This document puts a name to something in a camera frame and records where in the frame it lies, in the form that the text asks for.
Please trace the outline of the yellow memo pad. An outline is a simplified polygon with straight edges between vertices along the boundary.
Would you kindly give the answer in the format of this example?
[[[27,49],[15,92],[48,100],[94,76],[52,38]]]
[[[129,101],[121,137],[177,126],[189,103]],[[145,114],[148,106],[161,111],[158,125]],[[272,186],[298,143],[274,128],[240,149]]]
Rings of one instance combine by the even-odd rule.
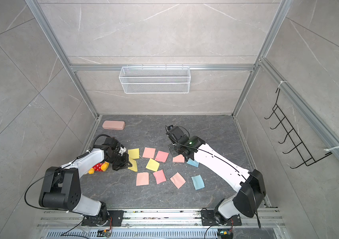
[[[128,150],[129,158],[130,159],[139,159],[140,158],[140,149],[129,149]]]

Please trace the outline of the dark pink torn page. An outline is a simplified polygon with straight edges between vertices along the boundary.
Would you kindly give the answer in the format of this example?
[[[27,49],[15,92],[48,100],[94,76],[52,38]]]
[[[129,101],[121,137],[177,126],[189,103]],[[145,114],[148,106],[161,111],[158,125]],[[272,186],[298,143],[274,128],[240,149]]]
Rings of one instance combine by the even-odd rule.
[[[159,170],[153,173],[156,183],[160,184],[166,181],[166,177],[163,170]]]

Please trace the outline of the yellow torn memo page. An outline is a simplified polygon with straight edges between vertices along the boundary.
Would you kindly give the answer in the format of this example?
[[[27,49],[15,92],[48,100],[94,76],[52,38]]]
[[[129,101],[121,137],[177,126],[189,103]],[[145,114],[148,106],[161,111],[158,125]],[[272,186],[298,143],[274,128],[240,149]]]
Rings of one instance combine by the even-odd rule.
[[[159,169],[160,163],[158,161],[155,161],[154,159],[149,159],[146,169],[151,170],[153,172],[157,172]]]

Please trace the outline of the blue torn memo page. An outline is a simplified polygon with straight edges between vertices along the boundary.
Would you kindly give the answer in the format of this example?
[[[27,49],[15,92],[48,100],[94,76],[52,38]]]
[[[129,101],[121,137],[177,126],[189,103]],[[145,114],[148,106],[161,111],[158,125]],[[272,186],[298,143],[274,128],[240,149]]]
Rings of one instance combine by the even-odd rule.
[[[195,190],[200,190],[205,187],[204,181],[201,175],[191,176]]]

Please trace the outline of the pink memo pad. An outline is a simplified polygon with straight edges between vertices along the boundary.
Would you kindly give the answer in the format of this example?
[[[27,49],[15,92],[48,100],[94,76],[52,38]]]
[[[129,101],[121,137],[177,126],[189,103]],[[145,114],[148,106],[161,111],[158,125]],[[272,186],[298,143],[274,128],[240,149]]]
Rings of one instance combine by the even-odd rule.
[[[150,158],[150,159],[154,159],[155,157],[155,152],[156,152],[156,149],[155,148],[148,148],[146,147],[144,149],[144,152],[143,152],[143,158]]]
[[[184,163],[185,162],[185,158],[184,158],[184,156],[183,155],[177,155],[177,156],[175,156],[173,159],[172,159],[172,161],[174,162],[174,163]]]
[[[169,156],[168,152],[158,151],[155,161],[157,162],[166,162],[167,158]]]

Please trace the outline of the blue memo pad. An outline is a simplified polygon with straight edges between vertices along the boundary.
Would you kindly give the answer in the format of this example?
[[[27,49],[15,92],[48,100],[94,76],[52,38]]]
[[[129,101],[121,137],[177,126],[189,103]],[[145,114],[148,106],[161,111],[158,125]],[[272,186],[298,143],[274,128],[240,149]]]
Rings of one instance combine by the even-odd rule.
[[[191,166],[194,166],[194,167],[198,167],[199,166],[199,162],[197,162],[196,160],[192,160],[192,159],[189,159],[187,161],[187,164],[189,164]]]

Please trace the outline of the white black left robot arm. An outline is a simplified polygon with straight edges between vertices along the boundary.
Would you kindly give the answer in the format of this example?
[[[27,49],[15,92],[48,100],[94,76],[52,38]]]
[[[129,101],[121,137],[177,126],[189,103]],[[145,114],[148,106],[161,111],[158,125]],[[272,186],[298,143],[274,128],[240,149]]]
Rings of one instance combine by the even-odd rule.
[[[39,210],[68,211],[84,216],[86,225],[111,224],[112,216],[105,202],[82,194],[80,179],[96,165],[109,163],[115,171],[131,167],[127,148],[114,137],[103,134],[104,143],[92,142],[89,149],[73,161],[50,167],[42,181]]]

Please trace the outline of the salmon torn memo page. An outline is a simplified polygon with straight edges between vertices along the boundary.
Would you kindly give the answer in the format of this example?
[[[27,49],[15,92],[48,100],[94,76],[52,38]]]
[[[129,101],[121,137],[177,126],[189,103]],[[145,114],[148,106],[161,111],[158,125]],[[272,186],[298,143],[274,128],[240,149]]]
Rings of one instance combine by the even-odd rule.
[[[170,180],[177,189],[180,189],[186,183],[185,179],[179,173],[176,173]]]

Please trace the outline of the pink torn memo page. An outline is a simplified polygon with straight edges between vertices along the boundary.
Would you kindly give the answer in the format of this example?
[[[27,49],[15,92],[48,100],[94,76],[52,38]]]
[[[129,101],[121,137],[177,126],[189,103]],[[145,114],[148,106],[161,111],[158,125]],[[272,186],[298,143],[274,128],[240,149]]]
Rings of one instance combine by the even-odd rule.
[[[149,173],[142,172],[137,174],[136,186],[149,185]]]

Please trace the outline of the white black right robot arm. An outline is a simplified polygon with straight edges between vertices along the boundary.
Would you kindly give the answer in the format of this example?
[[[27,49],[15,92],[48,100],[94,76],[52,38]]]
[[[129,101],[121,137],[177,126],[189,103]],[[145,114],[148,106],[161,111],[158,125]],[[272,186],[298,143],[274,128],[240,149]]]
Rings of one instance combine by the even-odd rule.
[[[256,169],[249,171],[226,159],[198,136],[189,136],[181,126],[165,126],[171,141],[171,154],[182,155],[186,161],[196,161],[225,180],[236,192],[235,196],[223,199],[213,210],[216,224],[224,225],[235,216],[257,217],[261,227],[258,208],[266,196],[263,175]]]

